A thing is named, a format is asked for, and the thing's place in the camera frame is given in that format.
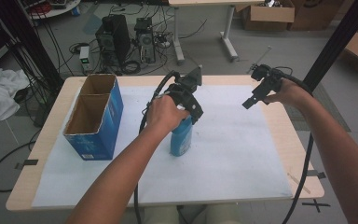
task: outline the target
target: pants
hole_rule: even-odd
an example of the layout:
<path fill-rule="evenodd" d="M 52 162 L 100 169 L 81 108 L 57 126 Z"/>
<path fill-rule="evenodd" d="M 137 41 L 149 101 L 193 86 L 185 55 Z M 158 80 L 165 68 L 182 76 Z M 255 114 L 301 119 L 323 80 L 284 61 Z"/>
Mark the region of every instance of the pants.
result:
<path fill-rule="evenodd" d="M 145 224 L 179 224 L 176 206 L 146 207 Z M 209 204 L 192 224 L 241 224 L 238 206 L 235 203 Z"/>

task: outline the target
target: blue bottle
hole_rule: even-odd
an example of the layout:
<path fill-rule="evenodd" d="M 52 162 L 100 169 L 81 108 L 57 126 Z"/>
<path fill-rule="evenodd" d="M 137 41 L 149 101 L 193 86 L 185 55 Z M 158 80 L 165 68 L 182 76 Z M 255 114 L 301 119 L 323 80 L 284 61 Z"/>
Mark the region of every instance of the blue bottle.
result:
<path fill-rule="evenodd" d="M 193 123 L 191 116 L 182 120 L 177 128 L 172 131 L 171 137 L 171 154 L 180 157 L 185 154 L 191 145 L 191 134 Z"/>

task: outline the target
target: desk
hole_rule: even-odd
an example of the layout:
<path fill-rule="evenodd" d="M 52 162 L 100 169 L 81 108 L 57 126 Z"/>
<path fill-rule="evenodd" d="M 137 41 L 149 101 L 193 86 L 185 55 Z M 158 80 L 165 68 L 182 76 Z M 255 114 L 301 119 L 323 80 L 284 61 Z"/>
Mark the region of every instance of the desk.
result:
<path fill-rule="evenodd" d="M 191 6 L 211 6 L 211 5 L 229 5 L 227 12 L 226 28 L 224 32 L 220 32 L 223 43 L 225 44 L 230 60 L 234 62 L 238 59 L 238 54 L 228 39 L 229 30 L 231 27 L 232 16 L 234 14 L 234 5 L 237 4 L 255 4 L 262 3 L 263 1 L 257 0 L 170 0 L 170 6 L 174 7 L 174 32 L 173 32 L 173 46 L 176 52 L 176 59 L 178 64 L 182 64 L 185 61 L 182 48 L 179 42 L 179 7 L 191 7 Z"/>
<path fill-rule="evenodd" d="M 157 86 L 162 77 L 119 77 L 120 86 Z M 54 104 L 48 119 L 43 127 L 29 160 L 38 160 L 35 166 L 24 166 L 20 177 L 7 200 L 7 209 L 11 211 L 32 210 L 32 202 L 37 191 L 41 174 L 48 155 L 53 148 L 62 122 L 76 95 L 76 91 L 83 85 L 84 77 L 68 78 L 62 91 Z M 250 76 L 203 76 L 204 85 L 252 85 L 257 82 Z M 299 141 L 296 131 L 288 118 L 284 108 L 280 104 L 269 106 L 261 105 L 267 124 L 277 148 L 283 168 L 293 194 L 296 192 L 298 180 L 301 177 L 304 148 Z M 301 198 L 319 198 L 324 195 L 323 187 L 316 176 L 307 178 Z"/>

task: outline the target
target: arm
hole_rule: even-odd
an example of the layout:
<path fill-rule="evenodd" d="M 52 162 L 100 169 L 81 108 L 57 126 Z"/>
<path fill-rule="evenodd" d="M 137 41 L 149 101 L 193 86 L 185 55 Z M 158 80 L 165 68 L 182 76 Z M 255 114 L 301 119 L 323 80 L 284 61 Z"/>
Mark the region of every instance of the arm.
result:
<path fill-rule="evenodd" d="M 358 146 L 313 97 L 284 79 L 281 91 L 265 102 L 297 108 L 310 126 L 325 171 L 350 223 L 358 223 Z"/>
<path fill-rule="evenodd" d="M 169 96 L 154 100 L 144 130 L 100 174 L 66 223 L 119 223 L 157 146 L 187 115 Z"/>

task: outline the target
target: desk leg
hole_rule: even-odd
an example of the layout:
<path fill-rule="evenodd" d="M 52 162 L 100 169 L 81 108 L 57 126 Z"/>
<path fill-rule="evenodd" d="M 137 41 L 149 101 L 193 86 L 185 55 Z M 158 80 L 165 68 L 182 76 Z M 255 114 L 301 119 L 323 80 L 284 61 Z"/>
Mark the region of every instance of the desk leg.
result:
<path fill-rule="evenodd" d="M 229 55 L 231 56 L 232 63 L 235 62 L 236 59 L 238 59 L 238 54 L 235 51 L 234 47 L 232 47 L 232 44 L 228 39 L 228 34 L 231 27 L 233 14 L 234 14 L 234 6 L 229 6 L 228 14 L 227 14 L 226 30 L 225 32 L 220 32 L 220 35 L 222 36 L 223 39 L 223 43 L 226 45 Z"/>
<path fill-rule="evenodd" d="M 174 14 L 173 14 L 173 19 L 174 19 L 175 23 L 174 23 L 174 32 L 173 32 L 173 41 L 172 42 L 173 42 L 173 46 L 174 46 L 175 52 L 176 52 L 177 64 L 181 65 L 185 62 L 185 56 L 183 55 L 182 48 L 180 47 L 180 42 L 179 42 L 178 10 L 179 10 L 179 7 L 176 7 L 174 9 Z"/>

